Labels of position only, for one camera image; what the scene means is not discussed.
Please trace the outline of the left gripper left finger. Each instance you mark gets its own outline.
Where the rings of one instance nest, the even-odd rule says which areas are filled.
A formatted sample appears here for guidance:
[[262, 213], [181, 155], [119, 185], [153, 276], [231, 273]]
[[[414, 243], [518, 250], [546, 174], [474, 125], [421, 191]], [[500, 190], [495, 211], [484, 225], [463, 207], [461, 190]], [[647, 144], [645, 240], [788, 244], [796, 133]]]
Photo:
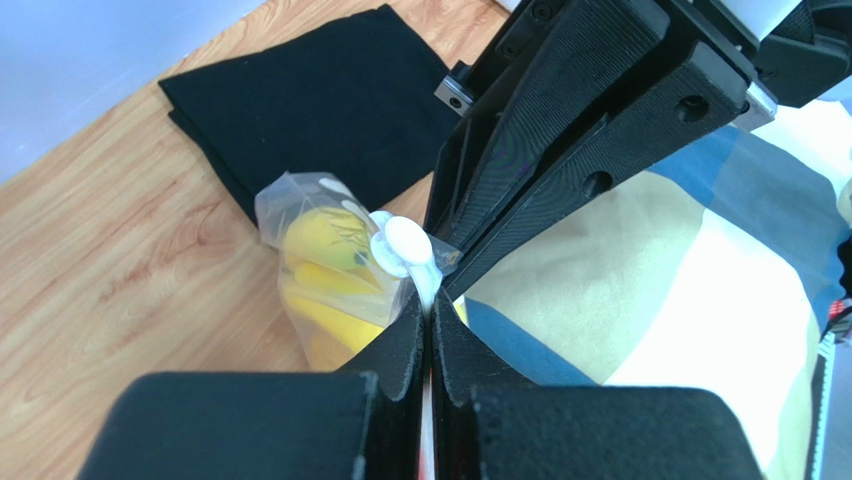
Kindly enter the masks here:
[[159, 372], [117, 399], [83, 479], [414, 479], [416, 302], [330, 373]]

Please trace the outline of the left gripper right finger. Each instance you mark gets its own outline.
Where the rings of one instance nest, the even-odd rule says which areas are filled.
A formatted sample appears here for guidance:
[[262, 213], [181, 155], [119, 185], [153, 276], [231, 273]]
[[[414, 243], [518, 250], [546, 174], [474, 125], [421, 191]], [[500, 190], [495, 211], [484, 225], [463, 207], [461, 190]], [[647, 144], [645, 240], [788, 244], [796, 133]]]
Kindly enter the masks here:
[[440, 479], [757, 479], [743, 428], [693, 388], [539, 386], [449, 304], [431, 321]]

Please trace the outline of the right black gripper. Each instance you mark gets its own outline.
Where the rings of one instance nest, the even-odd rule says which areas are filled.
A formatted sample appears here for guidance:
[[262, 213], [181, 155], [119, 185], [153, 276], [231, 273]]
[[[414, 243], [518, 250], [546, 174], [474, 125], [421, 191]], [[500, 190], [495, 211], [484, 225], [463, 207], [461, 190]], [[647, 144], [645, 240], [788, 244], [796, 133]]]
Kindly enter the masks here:
[[[479, 58], [457, 62], [434, 92], [463, 116], [543, 40], [475, 104], [435, 170], [424, 225], [463, 253], [444, 282], [452, 297], [536, 235], [739, 113], [770, 120], [778, 107], [801, 108], [851, 76], [848, 1], [502, 5], [511, 15]], [[585, 120], [553, 143], [662, 42], [669, 21], [666, 46], [701, 42], [621, 111]]]

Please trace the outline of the clear zip top bag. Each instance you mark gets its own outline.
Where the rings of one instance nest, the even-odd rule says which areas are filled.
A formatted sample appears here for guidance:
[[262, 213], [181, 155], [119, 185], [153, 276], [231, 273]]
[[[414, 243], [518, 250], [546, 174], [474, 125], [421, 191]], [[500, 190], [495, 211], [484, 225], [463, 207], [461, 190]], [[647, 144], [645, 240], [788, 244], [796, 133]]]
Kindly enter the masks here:
[[434, 303], [461, 252], [415, 221], [370, 212], [327, 172], [290, 173], [254, 200], [260, 237], [279, 257], [278, 288], [310, 367], [332, 371], [391, 325], [411, 291]]

